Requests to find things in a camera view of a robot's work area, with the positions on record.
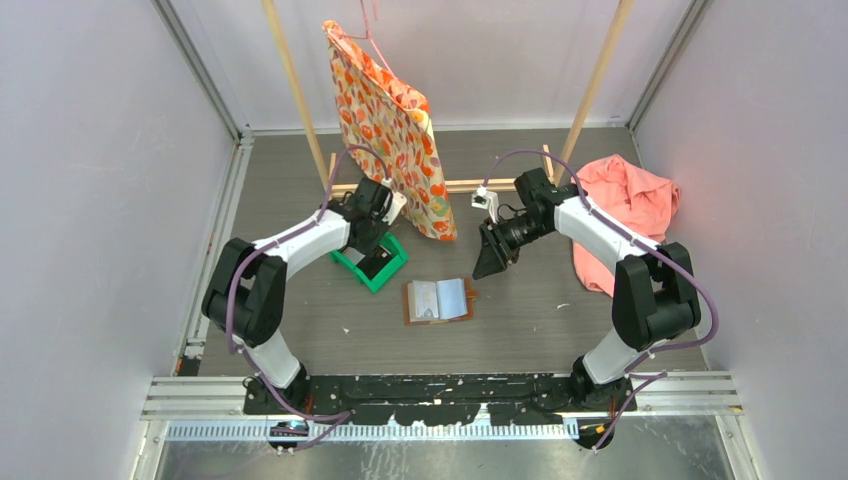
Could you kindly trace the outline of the green plastic card bin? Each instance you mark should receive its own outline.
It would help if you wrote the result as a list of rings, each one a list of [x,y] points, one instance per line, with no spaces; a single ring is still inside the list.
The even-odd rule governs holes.
[[[331,261],[351,271],[357,282],[371,293],[380,291],[408,262],[408,254],[398,239],[386,233],[377,249],[370,255],[345,247],[329,254]]]

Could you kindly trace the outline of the brown leather card holder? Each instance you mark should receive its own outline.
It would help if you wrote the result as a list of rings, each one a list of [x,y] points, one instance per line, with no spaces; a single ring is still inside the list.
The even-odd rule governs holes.
[[[407,326],[432,325],[461,322],[471,320],[475,316],[474,302],[477,299],[472,279],[470,277],[455,278],[435,282],[437,285],[441,319],[427,322],[411,322],[409,316],[408,286],[407,282],[402,287],[403,320]]]

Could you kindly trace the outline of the silver grey credit card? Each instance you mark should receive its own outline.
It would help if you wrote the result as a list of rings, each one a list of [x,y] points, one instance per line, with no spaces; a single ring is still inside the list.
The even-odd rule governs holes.
[[[439,295],[435,282],[412,281],[408,286],[407,293],[411,322],[441,319]]]

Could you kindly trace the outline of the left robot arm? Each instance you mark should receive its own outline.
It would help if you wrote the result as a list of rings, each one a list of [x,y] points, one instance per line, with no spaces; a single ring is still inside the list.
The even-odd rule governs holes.
[[[375,253],[405,204],[391,181],[364,178],[288,230],[223,246],[201,312],[225,333],[229,348],[246,354],[270,381],[268,400],[280,412],[298,412],[307,398],[299,381],[305,368],[280,330],[287,282],[333,251]]]

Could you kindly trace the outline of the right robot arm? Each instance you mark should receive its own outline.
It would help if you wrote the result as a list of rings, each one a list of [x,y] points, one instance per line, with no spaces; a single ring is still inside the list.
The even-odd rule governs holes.
[[[471,204],[489,216],[479,226],[481,250],[472,277],[504,272],[523,246],[558,233],[587,250],[613,276],[612,328],[573,364],[571,397],[584,410],[596,410],[611,387],[654,347],[695,328],[701,320],[688,251],[660,245],[609,217],[577,183],[556,186],[540,168],[514,182],[521,208],[498,214],[496,193],[477,188]]]

